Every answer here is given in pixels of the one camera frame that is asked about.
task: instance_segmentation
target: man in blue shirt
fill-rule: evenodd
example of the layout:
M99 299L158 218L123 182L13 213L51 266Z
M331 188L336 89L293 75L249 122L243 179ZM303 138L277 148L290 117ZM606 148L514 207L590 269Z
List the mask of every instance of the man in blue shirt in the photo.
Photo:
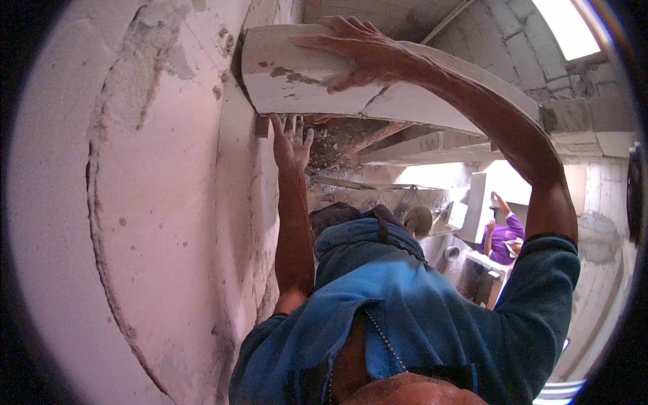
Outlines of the man in blue shirt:
M524 404L560 356L580 271L563 167L542 128L492 90L354 17L325 17L339 37L296 45L351 59L329 92L408 82L453 105L532 186L524 247L493 311L459 293L382 206L334 204L312 216L303 171L312 130L272 116L279 167L274 315L244 340L232 404ZM319 262L315 269L312 255Z

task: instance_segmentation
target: wooden beam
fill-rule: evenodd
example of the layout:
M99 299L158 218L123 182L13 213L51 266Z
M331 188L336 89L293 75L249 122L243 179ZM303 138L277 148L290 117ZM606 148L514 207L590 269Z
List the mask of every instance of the wooden beam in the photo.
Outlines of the wooden beam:
M364 141L357 143L354 147L348 149L346 152L340 155L340 157L335 162L333 162L333 164L331 164L330 167L339 165L345 160L353 157L353 155L357 154L359 151L363 150L364 148L371 146L376 142L382 141L383 139L399 131L403 131L405 128L409 128L412 125L414 124L409 122L391 122L385 125L381 129L372 133L370 136L366 137Z

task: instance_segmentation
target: bright opening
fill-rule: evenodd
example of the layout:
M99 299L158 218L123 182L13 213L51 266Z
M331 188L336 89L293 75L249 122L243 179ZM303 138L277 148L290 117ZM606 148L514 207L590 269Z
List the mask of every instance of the bright opening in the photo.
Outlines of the bright opening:
M565 59L582 58L601 50L570 0L533 0L533 4L547 21Z

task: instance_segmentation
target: hand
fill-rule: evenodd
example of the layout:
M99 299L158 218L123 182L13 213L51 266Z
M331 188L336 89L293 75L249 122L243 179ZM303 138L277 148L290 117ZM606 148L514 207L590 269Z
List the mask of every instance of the hand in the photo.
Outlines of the hand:
M327 83L329 94L369 84L388 86L404 80L408 62L421 58L398 41L381 34L368 21L361 23L355 17L334 16L322 17L318 23L333 28L340 37L318 34L292 36L290 40L295 45L335 52L353 60L349 73Z
M486 225L486 228L488 229L488 233L493 232L493 230L495 229L495 219L494 218L489 221L488 225Z
M304 121L297 121L292 118L277 114L270 115L272 128L275 132L274 152L275 162L280 174L296 172L304 173L308 160L310 160L310 147L313 145L315 131L309 129L304 139Z

